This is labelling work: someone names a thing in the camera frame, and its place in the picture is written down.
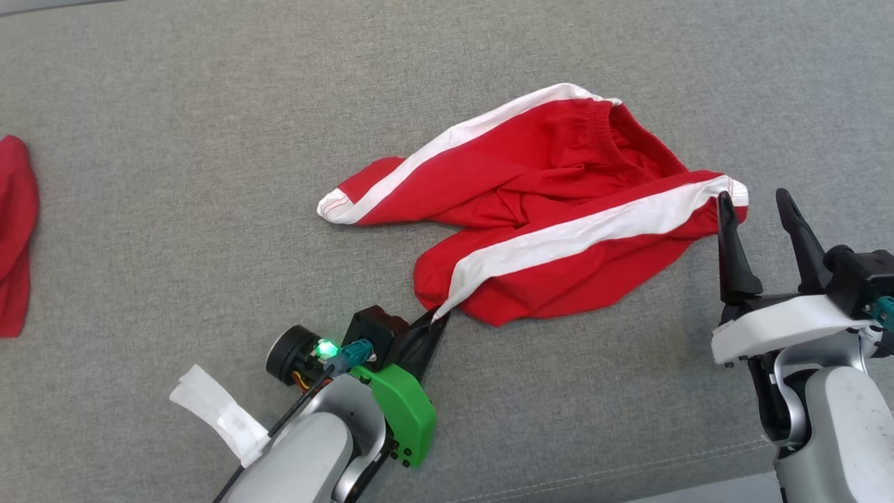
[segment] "gray fabric surface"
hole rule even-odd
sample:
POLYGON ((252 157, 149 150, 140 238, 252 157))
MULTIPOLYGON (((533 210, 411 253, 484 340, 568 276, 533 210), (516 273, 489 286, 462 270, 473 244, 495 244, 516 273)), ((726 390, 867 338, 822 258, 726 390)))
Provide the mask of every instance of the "gray fabric surface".
MULTIPOLYGON (((768 291, 797 271, 773 191, 828 247, 891 248, 887 0, 133 0, 0 19, 0 134, 41 190, 24 334, 0 340, 0 500, 209 501, 237 461, 167 400, 193 363, 266 424, 302 323, 421 313, 446 226, 331 226, 366 163, 558 81, 618 97, 690 168, 745 182, 768 291)), ((603 311, 450 324, 417 471, 365 501, 623 501, 767 471, 750 379, 716 366, 715 241, 603 311)), ((872 366, 889 401, 894 368, 872 366)))

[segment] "teal connector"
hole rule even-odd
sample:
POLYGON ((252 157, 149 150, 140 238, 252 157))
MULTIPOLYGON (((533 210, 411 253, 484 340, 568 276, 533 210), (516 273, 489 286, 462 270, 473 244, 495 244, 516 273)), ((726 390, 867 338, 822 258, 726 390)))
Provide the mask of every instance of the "teal connector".
POLYGON ((882 328, 894 331, 894 297, 879 297, 879 300, 875 301, 870 314, 876 321, 881 323, 882 328))
POLYGON ((366 339, 359 339, 344 346, 337 355, 326 360, 324 368, 334 367, 332 377, 340 376, 366 363, 372 354, 373 344, 366 339))

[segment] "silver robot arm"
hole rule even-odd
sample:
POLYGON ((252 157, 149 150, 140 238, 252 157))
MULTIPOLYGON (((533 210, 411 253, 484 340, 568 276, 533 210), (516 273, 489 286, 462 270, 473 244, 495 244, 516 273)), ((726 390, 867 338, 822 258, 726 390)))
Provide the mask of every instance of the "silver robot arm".
POLYGON ((729 197, 718 199, 726 306, 714 360, 747 363, 764 431, 779 449, 784 501, 894 503, 894 417, 865 368, 894 345, 894 256, 843 246, 825 253, 787 191, 777 191, 777 204, 795 248, 797 294, 761 295, 729 197))

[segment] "cable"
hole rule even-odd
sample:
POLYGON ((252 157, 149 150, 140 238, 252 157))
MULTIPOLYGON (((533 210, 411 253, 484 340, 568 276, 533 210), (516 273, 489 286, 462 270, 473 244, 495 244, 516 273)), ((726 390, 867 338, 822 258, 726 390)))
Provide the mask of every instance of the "cable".
POLYGON ((230 480, 226 482, 226 484, 223 486, 223 489, 221 489, 221 491, 217 493, 217 498, 215 498, 215 500, 211 503, 221 503, 221 501, 224 500, 224 496, 226 496, 226 493, 230 492, 230 488, 232 488, 232 485, 236 483, 236 479, 238 479, 239 476, 242 475, 242 472, 245 472, 245 467, 239 465, 239 468, 236 468, 236 471, 233 472, 232 475, 230 475, 230 480))
MULTIPOLYGON (((329 379, 329 377, 332 376, 333 372, 335 372, 335 367, 327 367, 326 370, 323 371, 323 375, 320 376, 320 379, 317 379, 314 385, 311 386, 307 391, 305 391, 304 394, 302 394, 298 398, 298 401, 295 402, 294 405, 289 407, 289 410, 286 411, 285 414, 283 414, 283 417, 281 417, 280 420, 277 421, 276 424, 274 424, 274 427, 267 432, 267 437, 272 439, 274 435, 276 435, 276 433, 279 433, 279 430, 281 430, 283 426, 285 426, 286 423, 289 422, 291 417, 295 415, 295 413, 304 405, 304 403, 307 402, 308 399, 311 398, 313 395, 315 395, 316 391, 320 389, 327 380, 331 380, 329 379)), ((227 481, 226 484, 223 486, 223 489, 221 489, 221 491, 217 493, 217 498, 215 498, 212 503, 221 503, 221 501, 224 500, 224 497, 226 497, 226 494, 230 492, 232 485, 236 483, 236 480, 239 479, 239 476, 242 475, 242 472, 245 472, 245 467, 239 465, 239 468, 236 468, 236 471, 233 472, 232 475, 230 475, 230 480, 227 481)))
POLYGON ((289 407, 289 410, 287 410, 285 414, 283 414, 283 417, 281 417, 280 420, 277 421, 276 424, 274 424, 274 427, 267 432, 267 437, 270 437, 272 439, 276 433, 279 433, 279 430, 281 430, 283 426, 285 426, 285 423, 289 422, 291 417, 295 415, 298 409, 300 409, 304 405, 304 403, 307 402, 308 399, 311 398, 316 393, 316 391, 323 386, 323 383, 327 379, 329 379, 331 375, 333 375, 334 371, 334 367, 327 367, 323 371, 323 375, 320 376, 320 379, 317 379, 314 385, 308 388, 308 390, 304 392, 304 395, 301 395, 298 401, 295 402, 293 406, 289 407))

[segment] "red cloth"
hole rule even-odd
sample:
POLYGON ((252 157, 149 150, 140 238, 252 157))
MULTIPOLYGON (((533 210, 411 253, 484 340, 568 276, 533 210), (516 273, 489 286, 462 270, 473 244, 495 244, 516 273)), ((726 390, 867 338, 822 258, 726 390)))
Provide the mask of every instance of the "red cloth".
POLYGON ((745 185, 689 172, 619 100, 556 84, 374 162, 317 213, 466 227, 419 258, 417 296, 501 325, 617 302, 716 234, 721 192, 744 219, 745 185))
POLYGON ((0 140, 0 337, 18 337, 30 289, 28 241, 38 219, 38 181, 21 140, 0 140))

